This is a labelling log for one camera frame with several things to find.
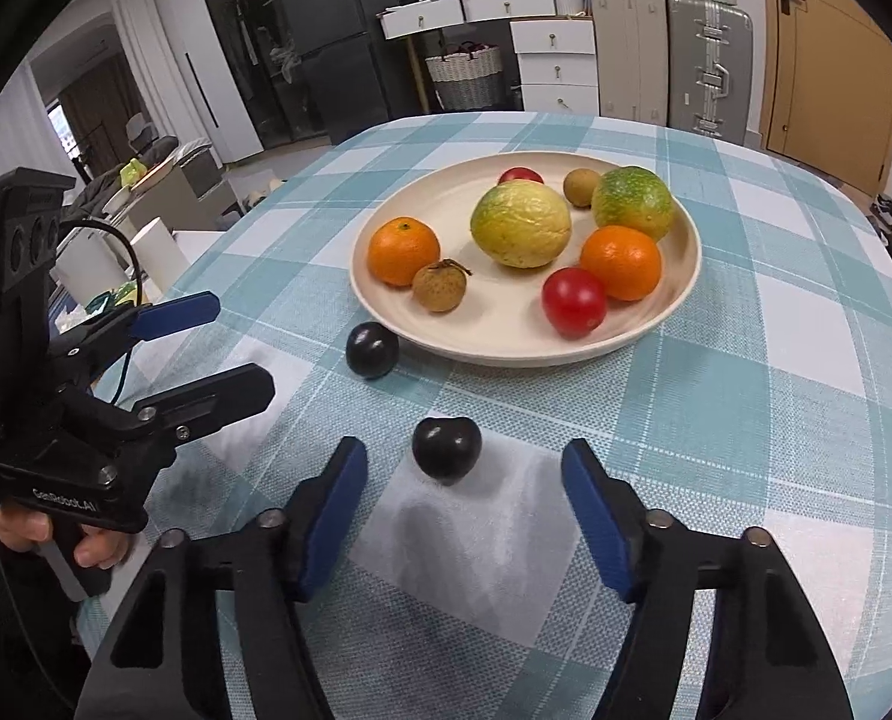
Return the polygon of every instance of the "blue gripper pad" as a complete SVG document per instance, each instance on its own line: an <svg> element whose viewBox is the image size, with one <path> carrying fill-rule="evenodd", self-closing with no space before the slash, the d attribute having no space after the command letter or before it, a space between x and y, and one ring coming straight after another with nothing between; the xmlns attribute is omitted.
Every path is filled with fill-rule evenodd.
<svg viewBox="0 0 892 720"><path fill-rule="evenodd" d="M140 341L152 341L209 324L218 316L219 298L212 293L196 293L141 309L129 327L129 335Z"/></svg>
<svg viewBox="0 0 892 720"><path fill-rule="evenodd" d="M313 597L329 581L368 476L365 445L344 437L319 477L328 486L305 538L305 561L297 583L305 598Z"/></svg>
<svg viewBox="0 0 892 720"><path fill-rule="evenodd" d="M629 485L609 477L583 439L563 450L562 475L602 584L628 602L636 587L645 507Z"/></svg>

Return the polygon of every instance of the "finger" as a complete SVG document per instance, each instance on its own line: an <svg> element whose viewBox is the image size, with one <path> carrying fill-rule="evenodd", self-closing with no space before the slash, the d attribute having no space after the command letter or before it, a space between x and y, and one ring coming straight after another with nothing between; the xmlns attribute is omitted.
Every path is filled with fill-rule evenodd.
<svg viewBox="0 0 892 720"><path fill-rule="evenodd" d="M43 512L33 512L16 503L0 507L0 541L9 549L25 552L38 541L52 538L52 521Z"/></svg>
<svg viewBox="0 0 892 720"><path fill-rule="evenodd" d="M113 565L119 565L129 553L129 547L132 546L133 542L132 538L127 536L126 533L120 533L119 536L122 536L122 538L119 540L119 547L116 549L116 554L108 560L99 563L100 568L112 568Z"/></svg>
<svg viewBox="0 0 892 720"><path fill-rule="evenodd" d="M92 525L83 525L86 537L82 539L73 551L73 557L83 568L100 565L116 557L122 541L128 543L125 533L106 531L102 528L94 528Z"/></svg>

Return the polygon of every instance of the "glass door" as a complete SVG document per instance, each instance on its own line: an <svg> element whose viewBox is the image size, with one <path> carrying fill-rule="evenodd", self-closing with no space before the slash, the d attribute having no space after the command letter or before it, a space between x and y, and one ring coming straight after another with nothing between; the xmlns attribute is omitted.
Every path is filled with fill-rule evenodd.
<svg viewBox="0 0 892 720"><path fill-rule="evenodd" d="M324 134L276 0L206 0L219 45L264 148Z"/></svg>

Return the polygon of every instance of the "paper towel roll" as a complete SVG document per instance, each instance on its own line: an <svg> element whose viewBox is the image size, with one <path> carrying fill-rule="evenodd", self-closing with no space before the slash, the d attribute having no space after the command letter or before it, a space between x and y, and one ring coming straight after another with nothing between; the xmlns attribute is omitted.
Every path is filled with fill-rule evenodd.
<svg viewBox="0 0 892 720"><path fill-rule="evenodd" d="M89 229L73 232L52 269L53 278L83 306L97 295L116 290L128 281L102 235L98 230Z"/></svg>
<svg viewBox="0 0 892 720"><path fill-rule="evenodd" d="M140 268L165 293L190 266L177 242L159 217L154 218L132 241Z"/></svg>

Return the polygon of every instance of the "plaid tablecloth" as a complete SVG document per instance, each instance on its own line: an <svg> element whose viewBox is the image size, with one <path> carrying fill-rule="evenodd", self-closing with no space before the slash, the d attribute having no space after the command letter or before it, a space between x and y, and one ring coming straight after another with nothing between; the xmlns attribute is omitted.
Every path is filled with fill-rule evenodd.
<svg viewBox="0 0 892 720"><path fill-rule="evenodd" d="M575 151L655 170L704 244L692 296L656 332L548 370L494 370L406 349L367 383L348 331L356 231L391 191L499 151ZM212 290L213 324L137 349L132 399L254 361L276 380L263 415L183 447L113 589L84 605L94 649L166 528L209 536L282 505L339 437L370 479L303 627L340 718L589 717L629 610L599 584L558 477L586 437L646 505L692 528L768 528L812 601L858 720L892 704L892 263L845 196L764 154L615 119L532 113L402 119L289 180L173 290ZM100 387L108 397L118 371ZM409 454L429 413L470 415L485 448L454 488ZM699 593L677 716L694 709L711 598ZM219 601L236 714L251 716L228 598Z"/></svg>

